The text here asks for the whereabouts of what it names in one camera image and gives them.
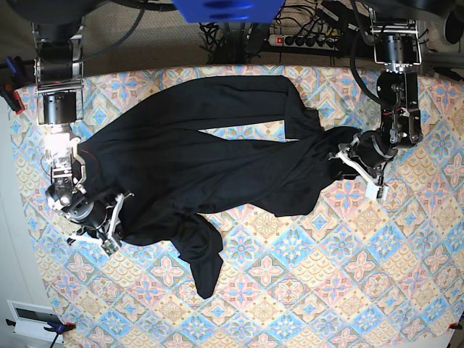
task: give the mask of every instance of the black garment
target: black garment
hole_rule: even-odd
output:
[[[301,140],[228,141],[197,131],[274,120],[285,120],[287,138]],[[223,243],[197,213],[252,203],[276,216],[308,214],[338,170],[328,153],[357,131],[324,132],[318,113],[305,108],[284,77],[230,76],[192,80],[150,96],[79,149],[90,195],[112,185],[135,194],[120,213],[123,240],[172,241],[191,266],[198,294],[208,298]]]
[[[464,6],[458,4],[444,21],[444,39],[447,43],[457,44],[464,33]]]

